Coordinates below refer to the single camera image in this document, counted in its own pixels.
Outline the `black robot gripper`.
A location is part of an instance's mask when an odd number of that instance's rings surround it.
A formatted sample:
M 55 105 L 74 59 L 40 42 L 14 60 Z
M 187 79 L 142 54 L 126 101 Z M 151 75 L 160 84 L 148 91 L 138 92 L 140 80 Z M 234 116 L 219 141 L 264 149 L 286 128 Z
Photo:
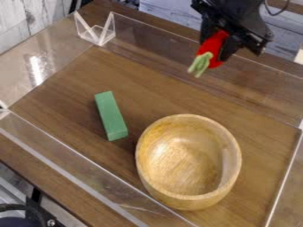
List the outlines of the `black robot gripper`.
M 263 0 L 192 0 L 191 7 L 202 15 L 200 43 L 219 31 L 228 37 L 220 48 L 220 61 L 247 48 L 259 56 L 274 41 L 274 32 L 260 16 Z

